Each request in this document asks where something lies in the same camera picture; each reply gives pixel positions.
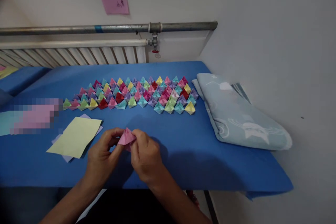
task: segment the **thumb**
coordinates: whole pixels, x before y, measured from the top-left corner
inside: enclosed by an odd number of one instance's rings
[[[119,145],[117,144],[114,148],[114,150],[112,151],[112,153],[110,154],[110,156],[108,157],[108,159],[112,162],[118,162],[120,155],[122,154],[123,150],[125,148],[125,145]]]

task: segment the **yellow paper sheet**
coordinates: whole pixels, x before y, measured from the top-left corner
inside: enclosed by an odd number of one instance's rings
[[[101,120],[75,117],[47,152],[80,158],[100,124]]]
[[[6,76],[14,73],[15,71],[19,70],[18,68],[16,67],[13,67],[13,66],[7,66],[6,69],[0,71],[0,79],[3,79],[5,78]]]

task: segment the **right hand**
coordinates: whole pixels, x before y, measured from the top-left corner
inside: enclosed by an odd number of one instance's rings
[[[131,145],[132,166],[143,182],[155,186],[167,172],[161,160],[160,146],[141,130],[132,133],[136,136]]]

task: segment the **white wall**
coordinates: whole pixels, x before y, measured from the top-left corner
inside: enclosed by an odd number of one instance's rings
[[[219,0],[128,0],[130,15],[106,15],[101,0],[2,0],[0,27],[213,21],[220,9],[218,2]],[[149,60],[157,62],[193,59],[200,55],[207,34],[207,31],[159,34],[161,59],[150,53]],[[88,37],[82,35],[76,39]],[[110,34],[104,37],[139,38],[135,34]],[[142,38],[147,37],[150,37],[148,33],[142,34]],[[37,39],[51,38],[63,39],[57,36]],[[18,38],[0,37],[0,41],[13,39]]]
[[[221,0],[200,59],[242,82],[254,106],[293,138],[274,156],[290,193],[249,202],[212,192],[222,223],[336,223],[336,0]]]

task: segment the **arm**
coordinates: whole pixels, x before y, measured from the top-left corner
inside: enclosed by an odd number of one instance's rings
[[[211,223],[163,165],[158,143],[138,129],[133,134],[136,141],[131,146],[132,166],[167,212],[180,224]]]
[[[40,224],[76,223],[116,167],[124,146],[117,145],[112,153],[109,150],[118,143],[119,139],[116,137],[121,136],[123,132],[123,129],[114,128],[103,133],[98,142],[89,150],[84,177],[44,217]]]

